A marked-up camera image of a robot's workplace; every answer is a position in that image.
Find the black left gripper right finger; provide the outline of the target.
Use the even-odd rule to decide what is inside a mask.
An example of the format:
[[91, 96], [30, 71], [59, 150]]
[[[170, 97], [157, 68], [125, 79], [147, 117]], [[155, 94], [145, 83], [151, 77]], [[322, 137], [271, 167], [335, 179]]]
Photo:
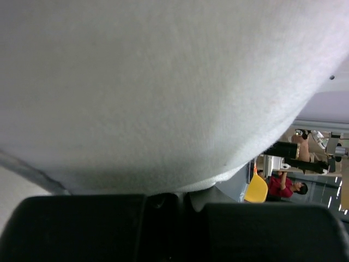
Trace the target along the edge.
[[348, 233], [327, 209], [295, 204], [209, 204], [196, 261], [348, 261]]

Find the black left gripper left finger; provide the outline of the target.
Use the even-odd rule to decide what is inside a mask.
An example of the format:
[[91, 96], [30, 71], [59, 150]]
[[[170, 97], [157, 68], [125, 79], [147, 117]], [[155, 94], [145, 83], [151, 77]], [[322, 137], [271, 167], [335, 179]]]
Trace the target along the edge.
[[1, 261], [136, 261], [143, 195], [36, 196], [1, 235]]

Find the white pillow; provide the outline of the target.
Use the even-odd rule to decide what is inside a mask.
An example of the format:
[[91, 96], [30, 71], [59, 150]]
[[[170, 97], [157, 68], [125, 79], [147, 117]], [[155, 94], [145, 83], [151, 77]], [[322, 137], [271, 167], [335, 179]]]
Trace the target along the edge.
[[348, 1], [1, 1], [1, 164], [56, 193], [207, 188], [348, 56]]

